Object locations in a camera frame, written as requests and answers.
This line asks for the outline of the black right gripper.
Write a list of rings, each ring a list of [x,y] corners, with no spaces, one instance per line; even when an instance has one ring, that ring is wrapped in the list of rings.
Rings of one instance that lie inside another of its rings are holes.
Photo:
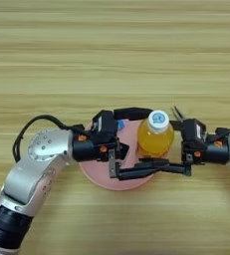
[[[174,130],[183,130],[183,122],[170,121]],[[212,142],[197,139],[181,143],[181,159],[186,163],[173,163],[165,158],[142,158],[140,163],[153,172],[163,171],[191,175],[191,165],[205,163],[226,164],[229,161],[228,137],[224,136]]]

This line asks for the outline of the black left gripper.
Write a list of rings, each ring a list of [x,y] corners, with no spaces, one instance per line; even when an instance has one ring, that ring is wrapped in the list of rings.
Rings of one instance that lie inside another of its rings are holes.
[[[124,108],[114,110],[116,120],[139,121],[146,119],[151,109]],[[162,165],[139,163],[131,168],[121,168],[119,161],[124,160],[129,146],[122,143],[116,135],[116,125],[92,125],[90,129],[73,126],[73,158],[77,162],[96,160],[109,164],[110,178],[131,180],[145,178],[163,169]]]

